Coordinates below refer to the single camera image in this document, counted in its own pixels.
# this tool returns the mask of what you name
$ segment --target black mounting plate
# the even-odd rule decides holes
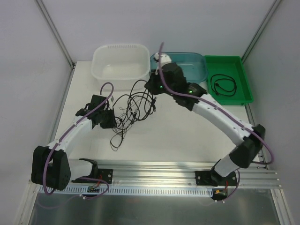
[[[106,181],[108,184],[111,184],[113,181],[113,169],[98,168],[97,176],[95,179],[99,179],[100,177],[102,180]],[[76,180],[73,180],[72,183],[95,184],[95,183],[97,183],[97,181],[76,179]]]
[[[203,171],[195,171],[195,179],[197,186],[207,186],[209,185],[205,180],[202,180],[201,177],[208,177],[210,176],[210,171],[203,170]],[[226,186],[226,181],[228,182],[228,186],[237,186],[237,178],[235,172],[231,172],[227,177],[225,177],[222,181],[220,181],[217,185],[218,186]]]

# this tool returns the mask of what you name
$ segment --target white table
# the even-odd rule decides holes
[[[56,138],[72,122],[75,113],[98,94],[100,85],[90,74],[90,61],[77,62]],[[115,91],[118,98],[129,91]],[[125,101],[118,103],[125,107]],[[96,126],[78,141],[70,158],[103,160],[216,162],[234,148],[234,144],[205,118],[179,106],[168,95],[158,95],[156,112],[145,121],[136,122],[117,152],[110,147],[111,129]],[[245,107],[226,106],[241,120],[248,121]]]

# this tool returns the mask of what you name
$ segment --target black cable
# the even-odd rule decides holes
[[[212,82],[212,78],[215,77],[215,76],[223,76],[225,78],[218,78],[214,82]],[[231,81],[233,83],[233,88],[231,90],[227,90],[227,89],[221,87],[220,84],[218,83],[218,81]],[[234,96],[235,93],[236,93],[236,90],[237,90],[236,81],[231,76],[228,76],[226,74],[214,74],[213,76],[211,76],[211,78],[210,78],[210,86],[211,86],[212,91],[215,92],[216,95],[222,95],[222,96],[227,96],[227,97]],[[228,94],[220,93],[217,90],[217,88],[219,88],[223,92],[227,92]]]
[[[134,123],[147,119],[147,117],[152,115],[156,110],[156,97],[150,94],[148,90],[133,93],[133,89],[138,82],[146,83],[145,80],[136,81],[132,86],[130,94],[120,96],[112,105],[115,107],[120,99],[127,97],[127,107],[119,107],[119,109],[122,110],[122,114],[115,117],[117,127],[112,129],[115,135],[110,140],[110,145],[113,151],[117,151],[122,145],[126,133],[131,129]],[[113,144],[113,139],[117,136],[119,136],[121,140],[118,144]]]

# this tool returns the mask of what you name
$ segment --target white plastic bin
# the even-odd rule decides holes
[[[111,82],[115,90],[130,90],[137,80],[149,79],[150,54],[143,45],[104,45],[93,56],[91,73],[100,86]],[[135,89],[143,88],[139,82]]]

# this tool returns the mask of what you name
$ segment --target cable bundle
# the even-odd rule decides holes
[[[115,107],[120,99],[127,97],[127,107],[119,107],[119,109],[122,111],[122,114],[115,117],[117,127],[112,129],[115,135],[110,140],[110,145],[113,151],[117,151],[119,149],[123,143],[127,131],[131,129],[135,122],[147,119],[147,117],[153,114],[156,110],[156,97],[150,94],[148,90],[133,93],[133,89],[138,82],[146,83],[145,80],[136,81],[132,86],[130,94],[124,94],[120,96],[113,104],[113,107]],[[117,136],[120,137],[120,141],[118,144],[113,144],[113,142],[116,142],[114,139]]]

